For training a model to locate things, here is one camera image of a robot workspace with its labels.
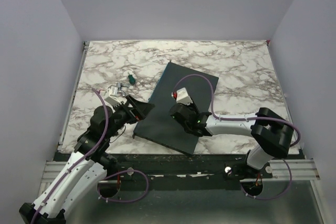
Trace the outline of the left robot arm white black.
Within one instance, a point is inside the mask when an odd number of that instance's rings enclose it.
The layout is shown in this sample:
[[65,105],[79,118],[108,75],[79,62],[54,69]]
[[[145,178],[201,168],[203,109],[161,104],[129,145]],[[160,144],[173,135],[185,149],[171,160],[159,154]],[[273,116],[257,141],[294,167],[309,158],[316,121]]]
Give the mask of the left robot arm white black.
[[95,108],[88,129],[79,136],[66,165],[50,186],[19,213],[24,223],[66,223],[75,204],[102,179],[112,179],[117,160],[106,153],[110,139],[127,124],[145,119],[154,104],[126,96],[126,103]]

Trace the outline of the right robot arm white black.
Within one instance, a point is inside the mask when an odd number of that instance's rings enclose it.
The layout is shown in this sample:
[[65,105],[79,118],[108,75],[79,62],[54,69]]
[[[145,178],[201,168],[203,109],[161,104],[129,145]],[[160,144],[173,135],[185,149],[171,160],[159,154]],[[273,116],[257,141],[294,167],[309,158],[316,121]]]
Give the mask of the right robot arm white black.
[[224,118],[210,112],[201,113],[194,103],[177,103],[169,113],[186,133],[198,137],[227,134],[254,138],[258,145],[248,152],[241,165],[246,177],[255,177],[271,159],[288,156],[294,126],[269,108],[260,108],[243,118],[232,115]]

